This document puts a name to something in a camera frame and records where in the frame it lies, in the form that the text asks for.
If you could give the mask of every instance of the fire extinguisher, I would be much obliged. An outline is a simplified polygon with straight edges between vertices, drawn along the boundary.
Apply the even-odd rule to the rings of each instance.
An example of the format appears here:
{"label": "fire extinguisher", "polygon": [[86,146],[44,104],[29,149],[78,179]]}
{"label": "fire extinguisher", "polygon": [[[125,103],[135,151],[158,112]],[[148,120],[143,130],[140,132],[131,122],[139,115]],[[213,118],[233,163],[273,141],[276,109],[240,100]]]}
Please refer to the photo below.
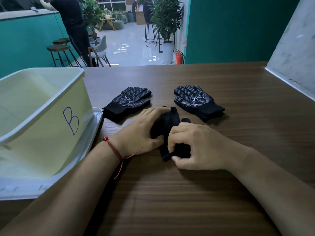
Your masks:
{"label": "fire extinguisher", "polygon": [[185,61],[185,56],[183,52],[177,50],[176,52],[176,58],[175,58],[175,64],[183,64]]}

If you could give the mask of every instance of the yellow plastic bin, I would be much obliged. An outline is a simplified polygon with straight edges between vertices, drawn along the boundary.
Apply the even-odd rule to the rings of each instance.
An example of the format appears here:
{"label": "yellow plastic bin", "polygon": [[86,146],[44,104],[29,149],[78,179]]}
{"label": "yellow plastic bin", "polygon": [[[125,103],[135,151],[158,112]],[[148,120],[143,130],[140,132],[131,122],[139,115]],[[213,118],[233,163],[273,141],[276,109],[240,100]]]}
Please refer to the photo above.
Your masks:
{"label": "yellow plastic bin", "polygon": [[93,116],[81,68],[32,68],[0,79],[0,157],[57,173]]}

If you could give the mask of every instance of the red string bracelet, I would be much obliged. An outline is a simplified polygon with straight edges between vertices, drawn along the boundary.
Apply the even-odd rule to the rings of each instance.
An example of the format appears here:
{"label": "red string bracelet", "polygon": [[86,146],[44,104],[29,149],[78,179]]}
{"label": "red string bracelet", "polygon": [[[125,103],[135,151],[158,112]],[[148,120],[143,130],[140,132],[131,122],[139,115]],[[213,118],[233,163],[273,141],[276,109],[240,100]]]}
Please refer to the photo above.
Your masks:
{"label": "red string bracelet", "polygon": [[137,151],[138,151],[139,149],[137,149],[136,152],[135,152],[133,155],[128,156],[128,157],[126,157],[125,159],[123,159],[123,158],[121,157],[119,151],[118,151],[118,150],[112,145],[112,143],[109,141],[108,136],[105,136],[105,137],[103,138],[103,140],[108,143],[108,145],[111,147],[111,149],[113,150],[113,152],[116,154],[117,158],[118,158],[118,159],[120,160],[120,162],[121,162],[121,164],[120,164],[120,170],[119,170],[117,176],[114,178],[114,180],[116,180],[116,178],[119,176],[120,171],[121,171],[121,169],[122,169],[122,167],[123,167],[123,162],[124,162],[124,160],[125,160],[125,159],[128,159],[128,158],[131,158],[131,157],[133,157],[134,155],[136,155],[136,153],[137,153]]}

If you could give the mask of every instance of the tiled floor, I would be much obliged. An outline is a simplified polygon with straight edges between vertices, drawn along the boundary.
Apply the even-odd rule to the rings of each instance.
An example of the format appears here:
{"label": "tiled floor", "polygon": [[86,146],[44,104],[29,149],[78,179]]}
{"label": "tiled floor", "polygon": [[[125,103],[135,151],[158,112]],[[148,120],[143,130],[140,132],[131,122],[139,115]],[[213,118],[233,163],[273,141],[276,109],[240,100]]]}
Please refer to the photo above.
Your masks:
{"label": "tiled floor", "polygon": [[[105,30],[98,32],[98,37],[106,35],[106,56],[114,66],[162,65],[163,53],[156,47],[147,47],[144,41],[145,25],[127,23],[122,30]],[[150,26],[149,38],[153,38]]]}

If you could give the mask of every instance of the white tray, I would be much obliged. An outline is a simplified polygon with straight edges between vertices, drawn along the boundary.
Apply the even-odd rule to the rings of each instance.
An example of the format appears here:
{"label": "white tray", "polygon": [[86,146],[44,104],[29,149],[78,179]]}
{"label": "white tray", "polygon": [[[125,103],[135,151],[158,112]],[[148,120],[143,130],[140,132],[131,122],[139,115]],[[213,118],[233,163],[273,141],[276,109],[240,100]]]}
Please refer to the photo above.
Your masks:
{"label": "white tray", "polygon": [[94,115],[74,147],[64,167],[54,176],[41,179],[5,178],[0,177],[0,200],[37,198],[71,170],[90,151],[102,118],[102,110],[93,108]]}

